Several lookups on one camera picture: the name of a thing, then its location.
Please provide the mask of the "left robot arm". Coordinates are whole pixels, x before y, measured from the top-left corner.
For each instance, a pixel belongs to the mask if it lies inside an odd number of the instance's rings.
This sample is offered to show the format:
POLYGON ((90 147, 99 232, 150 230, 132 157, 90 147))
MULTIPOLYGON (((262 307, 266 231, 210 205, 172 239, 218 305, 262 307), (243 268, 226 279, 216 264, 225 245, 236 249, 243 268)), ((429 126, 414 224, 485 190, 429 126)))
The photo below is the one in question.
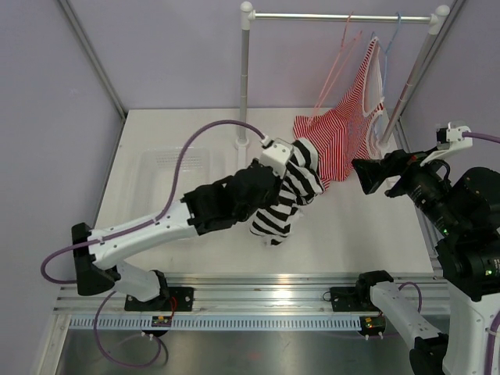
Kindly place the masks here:
POLYGON ((245 222, 258 209, 277 203, 286 173, 285 162, 253 159, 245 169, 205 184, 172 202, 165 213, 143 216, 116 227, 84 230, 74 250, 77 292, 82 296, 118 291, 159 311, 169 301, 166 277, 145 271, 127 259, 167 242, 195 238, 245 222))

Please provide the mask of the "pink plastic hanger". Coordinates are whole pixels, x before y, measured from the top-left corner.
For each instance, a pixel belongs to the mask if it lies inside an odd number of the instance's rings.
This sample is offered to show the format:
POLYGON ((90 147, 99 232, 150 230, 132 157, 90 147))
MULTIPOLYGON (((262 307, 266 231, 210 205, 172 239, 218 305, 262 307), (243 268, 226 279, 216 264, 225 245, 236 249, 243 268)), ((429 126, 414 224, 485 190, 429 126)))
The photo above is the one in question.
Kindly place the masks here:
POLYGON ((354 12, 351 12, 347 17, 347 20, 345 21, 345 28, 342 34, 340 49, 338 50, 335 60, 329 70, 329 73, 327 74, 327 78, 323 82, 319 97, 313 107, 312 114, 306 122, 307 126, 309 126, 313 122, 314 118, 318 115, 332 88, 340 77, 347 61, 350 59, 354 47, 357 45, 360 37, 363 34, 362 31, 359 31, 351 39, 346 39, 348 28, 353 15, 354 12))

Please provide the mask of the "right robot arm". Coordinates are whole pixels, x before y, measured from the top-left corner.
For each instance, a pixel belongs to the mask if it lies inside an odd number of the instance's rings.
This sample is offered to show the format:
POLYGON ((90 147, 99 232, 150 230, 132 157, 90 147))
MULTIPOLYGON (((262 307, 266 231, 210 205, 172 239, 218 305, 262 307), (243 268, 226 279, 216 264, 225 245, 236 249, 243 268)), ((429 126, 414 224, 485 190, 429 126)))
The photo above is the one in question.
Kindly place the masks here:
POLYGON ((389 319, 408 347, 415 374, 498 373, 498 173, 474 167, 452 183, 438 174, 445 162, 434 150, 397 150, 352 165, 366 194, 395 177, 386 196, 409 197, 441 233, 435 249, 448 283, 450 326, 443 333, 430 324, 384 270, 360 274, 352 287, 332 287, 333 310, 375 312, 389 319))

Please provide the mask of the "black white striped tank top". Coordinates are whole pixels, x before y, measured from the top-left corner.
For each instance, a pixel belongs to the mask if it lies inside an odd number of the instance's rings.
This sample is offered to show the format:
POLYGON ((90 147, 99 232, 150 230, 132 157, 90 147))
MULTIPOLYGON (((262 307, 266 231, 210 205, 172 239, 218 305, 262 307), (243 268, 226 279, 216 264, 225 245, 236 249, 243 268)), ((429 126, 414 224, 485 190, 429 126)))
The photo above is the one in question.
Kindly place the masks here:
POLYGON ((287 164, 278 203, 259 209, 249 230, 269 247, 281 245, 302 215, 302 207, 324 193, 319 176, 319 154, 313 144, 301 137, 292 142, 293 155, 287 164))

